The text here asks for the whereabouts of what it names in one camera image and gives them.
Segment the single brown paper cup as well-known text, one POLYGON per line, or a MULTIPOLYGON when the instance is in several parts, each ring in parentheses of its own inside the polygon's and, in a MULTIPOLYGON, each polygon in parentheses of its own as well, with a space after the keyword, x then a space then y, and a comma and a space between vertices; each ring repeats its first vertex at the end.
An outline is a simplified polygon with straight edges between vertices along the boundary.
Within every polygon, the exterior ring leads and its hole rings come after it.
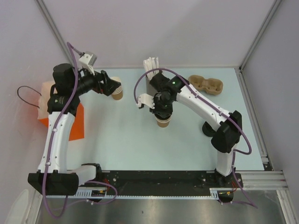
POLYGON ((171 121, 171 117, 167 118, 167 119, 159 119, 156 118, 157 121, 157 125, 161 128, 165 128, 169 125, 169 122, 171 121))

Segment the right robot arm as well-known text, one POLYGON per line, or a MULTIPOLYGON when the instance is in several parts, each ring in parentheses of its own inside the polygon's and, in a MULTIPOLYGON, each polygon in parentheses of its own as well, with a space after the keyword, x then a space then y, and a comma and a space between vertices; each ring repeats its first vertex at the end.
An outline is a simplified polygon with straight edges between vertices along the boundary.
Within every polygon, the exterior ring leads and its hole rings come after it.
POLYGON ((233 180, 233 150, 241 137, 241 114, 222 110, 200 94, 188 80, 177 76, 169 79, 162 71, 152 77, 146 76, 146 87, 149 110, 160 127, 168 126, 173 102, 185 105, 205 120, 202 132, 211 137, 211 144, 217 150, 215 181, 220 187, 227 187, 233 180))

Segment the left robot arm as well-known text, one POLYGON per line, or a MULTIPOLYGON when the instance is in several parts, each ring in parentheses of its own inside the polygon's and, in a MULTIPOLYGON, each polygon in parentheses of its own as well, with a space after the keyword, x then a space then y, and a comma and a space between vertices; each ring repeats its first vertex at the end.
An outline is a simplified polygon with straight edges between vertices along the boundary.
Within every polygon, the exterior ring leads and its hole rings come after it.
POLYGON ((67 169, 67 149, 79 97, 89 91, 110 96, 121 83, 104 70, 91 73, 69 63, 55 66, 53 78, 55 83, 47 102, 49 125, 44 153, 37 171, 28 175, 28 183, 43 196, 73 196, 87 182, 95 187, 103 182, 100 164, 85 163, 75 170, 67 169))

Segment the orange paper bag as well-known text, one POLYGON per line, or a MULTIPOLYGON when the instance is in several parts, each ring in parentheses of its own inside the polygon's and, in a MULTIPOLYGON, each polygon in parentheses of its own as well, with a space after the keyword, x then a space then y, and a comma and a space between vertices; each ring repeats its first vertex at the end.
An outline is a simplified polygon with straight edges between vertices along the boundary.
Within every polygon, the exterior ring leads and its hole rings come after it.
POLYGON ((50 100, 50 90, 55 84, 54 81, 42 83, 39 94, 37 108, 37 119, 44 124, 50 133, 62 134, 65 140, 79 140, 84 138, 84 107, 79 103, 75 115, 70 112, 71 106, 66 109, 59 109, 57 112, 48 112, 48 101, 50 100))

